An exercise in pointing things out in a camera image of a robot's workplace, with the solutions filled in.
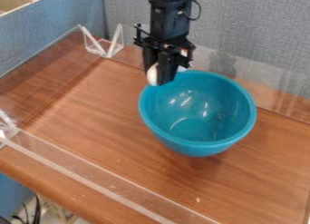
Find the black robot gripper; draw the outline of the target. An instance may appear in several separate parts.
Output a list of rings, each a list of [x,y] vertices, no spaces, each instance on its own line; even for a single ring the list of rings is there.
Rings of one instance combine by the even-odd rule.
[[[135,25],[135,45],[143,49],[144,71],[158,63],[158,85],[163,85],[175,79],[179,62],[176,54],[159,51],[179,52],[192,61],[195,45],[187,35],[190,22],[195,21],[191,16],[195,0],[148,0],[148,3],[150,31],[142,24]]]

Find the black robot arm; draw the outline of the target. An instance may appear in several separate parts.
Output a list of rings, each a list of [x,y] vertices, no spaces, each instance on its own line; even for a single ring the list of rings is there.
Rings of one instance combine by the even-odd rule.
[[[163,85],[175,79],[178,67],[188,68],[195,45],[187,39],[191,4],[196,0],[148,0],[150,32],[135,25],[135,45],[143,50],[148,84]]]

